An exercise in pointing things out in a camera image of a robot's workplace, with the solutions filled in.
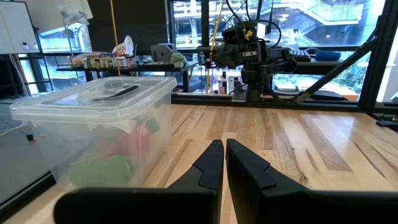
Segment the small potted plant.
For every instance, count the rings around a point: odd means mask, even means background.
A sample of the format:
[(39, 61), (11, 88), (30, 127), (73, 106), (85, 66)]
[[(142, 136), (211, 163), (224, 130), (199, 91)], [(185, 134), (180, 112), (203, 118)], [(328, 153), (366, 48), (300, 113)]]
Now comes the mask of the small potted plant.
[(175, 67), (175, 68), (183, 68), (186, 64), (187, 60), (184, 55), (181, 53), (174, 53), (171, 55), (170, 58), (170, 63)]

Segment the white and red bag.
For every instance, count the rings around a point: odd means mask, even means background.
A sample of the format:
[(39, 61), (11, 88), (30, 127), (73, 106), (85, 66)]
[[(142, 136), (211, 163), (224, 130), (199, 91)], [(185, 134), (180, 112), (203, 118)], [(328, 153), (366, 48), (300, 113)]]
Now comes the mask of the white and red bag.
[(125, 36), (124, 42), (115, 47), (112, 53), (116, 53), (118, 55), (134, 55), (134, 42), (129, 35)]

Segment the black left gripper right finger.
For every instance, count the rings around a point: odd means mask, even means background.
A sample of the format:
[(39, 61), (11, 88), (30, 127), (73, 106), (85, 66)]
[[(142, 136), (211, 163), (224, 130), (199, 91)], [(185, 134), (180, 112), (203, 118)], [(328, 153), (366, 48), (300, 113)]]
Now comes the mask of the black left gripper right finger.
[(238, 224), (398, 222), (398, 192), (311, 190), (235, 139), (226, 166)]

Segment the black shelf table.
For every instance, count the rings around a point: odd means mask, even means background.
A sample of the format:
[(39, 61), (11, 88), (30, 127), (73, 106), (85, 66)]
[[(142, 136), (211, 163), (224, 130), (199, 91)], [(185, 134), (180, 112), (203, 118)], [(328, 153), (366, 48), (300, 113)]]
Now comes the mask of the black shelf table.
[[(198, 79), (193, 79), (193, 69), (198, 65), (198, 63), (188, 64), (182, 68), (174, 67), (171, 64), (168, 65), (138, 65), (132, 68), (122, 68), (120, 70), (121, 74), (129, 75), (132, 72), (142, 73), (142, 72), (163, 72), (166, 77), (175, 77), (177, 79), (177, 89), (181, 89), (184, 93), (193, 92), (195, 90), (201, 89), (202, 81)], [(56, 71), (59, 72), (84, 72), (87, 81), (92, 81), (93, 76), (91, 72), (108, 72), (117, 73), (115, 68), (57, 68)]]

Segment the grey laptop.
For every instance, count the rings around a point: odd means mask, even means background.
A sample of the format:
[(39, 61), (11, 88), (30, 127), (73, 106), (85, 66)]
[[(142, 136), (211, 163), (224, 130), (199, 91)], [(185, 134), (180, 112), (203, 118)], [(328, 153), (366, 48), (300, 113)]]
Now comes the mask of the grey laptop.
[(170, 43), (151, 45), (150, 49), (154, 62), (169, 63), (171, 56), (178, 52), (176, 45)]

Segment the clear plastic storage bin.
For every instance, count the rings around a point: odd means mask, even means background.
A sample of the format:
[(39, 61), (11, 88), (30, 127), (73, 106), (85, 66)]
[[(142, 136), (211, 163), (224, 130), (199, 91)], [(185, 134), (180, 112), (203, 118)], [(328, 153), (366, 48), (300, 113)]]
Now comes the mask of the clear plastic storage bin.
[[(117, 100), (92, 101), (106, 89), (126, 85), (140, 88)], [(171, 93), (173, 77), (108, 77), (65, 90), (13, 103), (14, 120), (27, 121), (56, 183), (80, 188), (70, 181), (73, 163), (106, 157), (106, 148), (122, 133), (155, 117), (160, 129), (151, 134), (150, 148), (130, 157), (134, 176), (129, 185), (139, 187), (146, 180), (171, 138)]]

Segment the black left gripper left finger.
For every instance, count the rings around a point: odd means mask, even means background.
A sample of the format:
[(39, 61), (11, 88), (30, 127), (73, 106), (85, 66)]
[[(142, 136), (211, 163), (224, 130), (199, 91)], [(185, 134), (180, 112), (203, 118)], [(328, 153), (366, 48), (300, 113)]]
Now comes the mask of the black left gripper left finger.
[(56, 224), (219, 224), (224, 146), (214, 140), (165, 189), (85, 188), (63, 195)]

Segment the blue pouch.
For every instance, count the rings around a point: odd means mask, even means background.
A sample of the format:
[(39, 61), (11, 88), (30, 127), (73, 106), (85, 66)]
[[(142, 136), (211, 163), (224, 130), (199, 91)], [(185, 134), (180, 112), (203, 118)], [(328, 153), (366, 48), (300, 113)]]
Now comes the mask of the blue pouch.
[(338, 61), (341, 57), (339, 52), (320, 50), (315, 54), (316, 61)]

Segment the whiteboard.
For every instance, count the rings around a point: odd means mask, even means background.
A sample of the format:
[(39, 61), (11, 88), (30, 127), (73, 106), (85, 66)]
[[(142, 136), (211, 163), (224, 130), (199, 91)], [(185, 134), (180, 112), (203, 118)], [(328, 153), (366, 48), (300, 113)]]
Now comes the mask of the whiteboard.
[(0, 1), (0, 55), (39, 52), (26, 3)]

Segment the row of small bottles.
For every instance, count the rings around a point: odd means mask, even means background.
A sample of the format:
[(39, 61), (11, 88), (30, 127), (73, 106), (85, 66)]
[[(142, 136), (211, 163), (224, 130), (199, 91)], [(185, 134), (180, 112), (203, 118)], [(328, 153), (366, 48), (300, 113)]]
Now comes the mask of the row of small bottles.
[(82, 59), (84, 68), (107, 68), (107, 69), (128, 69), (137, 66), (136, 58), (131, 55), (119, 55), (116, 53), (87, 55)]

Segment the dark green roll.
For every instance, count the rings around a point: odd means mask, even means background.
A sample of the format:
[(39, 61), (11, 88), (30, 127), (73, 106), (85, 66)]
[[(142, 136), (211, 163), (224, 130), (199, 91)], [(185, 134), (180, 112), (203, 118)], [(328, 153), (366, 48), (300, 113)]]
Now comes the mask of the dark green roll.
[(144, 124), (148, 132), (150, 132), (151, 134), (156, 133), (160, 129), (158, 120), (153, 116), (148, 118)]

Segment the white desk lamp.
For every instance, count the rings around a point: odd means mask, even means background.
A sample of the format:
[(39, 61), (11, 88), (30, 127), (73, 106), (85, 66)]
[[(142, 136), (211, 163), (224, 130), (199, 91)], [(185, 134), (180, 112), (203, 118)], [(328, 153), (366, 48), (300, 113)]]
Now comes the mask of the white desk lamp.
[(68, 35), (68, 28), (71, 24), (79, 23), (83, 25), (89, 25), (88, 18), (86, 13), (77, 11), (77, 12), (70, 12), (70, 11), (60, 11), (62, 15), (62, 22), (64, 27), (64, 32), (68, 40), (68, 46), (70, 49), (70, 61), (73, 63), (72, 59), (74, 58), (74, 53), (72, 50), (72, 43)]

